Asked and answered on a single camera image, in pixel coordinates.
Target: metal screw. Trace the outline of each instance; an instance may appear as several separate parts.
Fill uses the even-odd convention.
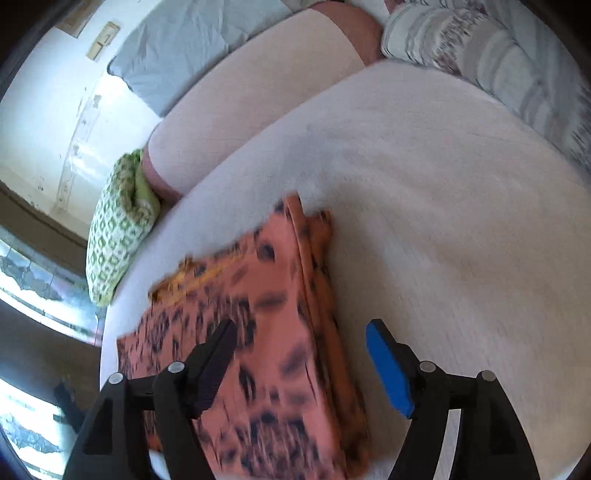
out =
[[[115,373],[115,374],[112,374],[112,375],[109,377],[109,383],[110,383],[111,385],[116,385],[116,384],[118,384],[118,383],[121,383],[122,381],[123,381],[123,374],[121,374],[121,373],[119,373],[119,372],[117,372],[117,373]]]
[[[421,362],[418,367],[426,374],[432,374],[437,369],[433,362]]]
[[[484,370],[482,372],[482,378],[484,378],[487,382],[494,382],[496,380],[496,375],[490,370]]]
[[[168,366],[168,371],[172,374],[177,374],[179,372],[182,372],[183,370],[184,370],[184,363],[182,363],[182,362],[172,362]]]

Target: folded orange shirt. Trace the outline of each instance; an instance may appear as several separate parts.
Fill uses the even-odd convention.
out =
[[[222,320],[238,325],[214,405],[194,422],[214,472],[324,480],[368,467],[325,263],[331,235],[328,212],[307,218],[290,196],[230,248],[185,259],[151,290],[137,331],[118,340],[119,370],[139,378],[185,360]],[[161,449],[153,413],[146,431]]]

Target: blue gripper pad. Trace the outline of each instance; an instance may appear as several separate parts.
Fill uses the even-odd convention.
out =
[[[410,419],[413,415],[414,403],[410,395],[408,378],[373,323],[367,325],[365,329],[365,344],[382,379],[390,405]]]

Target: green patterned cloth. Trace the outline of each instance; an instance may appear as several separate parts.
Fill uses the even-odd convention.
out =
[[[140,167],[141,150],[121,157],[96,205],[86,251],[90,299],[111,303],[115,287],[160,213],[160,203]]]

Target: gray striped fabric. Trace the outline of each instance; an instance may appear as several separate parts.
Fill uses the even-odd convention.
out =
[[[400,5],[382,51],[463,76],[591,171],[589,84],[558,37],[519,0]]]

